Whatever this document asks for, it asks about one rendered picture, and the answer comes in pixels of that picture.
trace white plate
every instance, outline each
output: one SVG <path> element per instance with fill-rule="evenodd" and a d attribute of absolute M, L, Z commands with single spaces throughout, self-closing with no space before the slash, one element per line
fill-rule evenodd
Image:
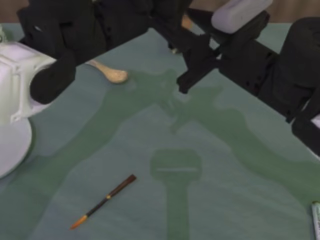
<path fill-rule="evenodd" d="M 0 126 L 0 178 L 11 173 L 26 157 L 32 143 L 28 119 Z"/>

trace brown brush tip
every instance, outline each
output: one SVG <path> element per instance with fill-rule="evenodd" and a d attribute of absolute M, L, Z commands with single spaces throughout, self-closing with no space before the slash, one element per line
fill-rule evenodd
<path fill-rule="evenodd" d="M 86 220 L 87 220 L 87 216 L 83 216 L 82 218 L 80 218 L 78 221 L 76 221 L 75 224 L 73 224 L 71 227 L 70 227 L 70 230 L 73 230 L 75 228 L 77 228 L 79 225 L 83 224 Z"/>

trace table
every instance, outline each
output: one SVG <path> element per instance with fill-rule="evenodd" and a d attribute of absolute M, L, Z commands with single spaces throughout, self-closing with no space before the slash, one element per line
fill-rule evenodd
<path fill-rule="evenodd" d="M 289 27 L 270 24 L 259 40 L 278 52 Z M 79 66 L 31 119 L 32 151 L 0 180 L 1 240 L 313 239 L 319 162 L 280 115 L 217 71 L 178 93 L 186 67 L 166 47 L 150 30 L 99 56 L 129 70 L 123 85 Z M 130 174 L 134 184 L 69 230 Z"/>

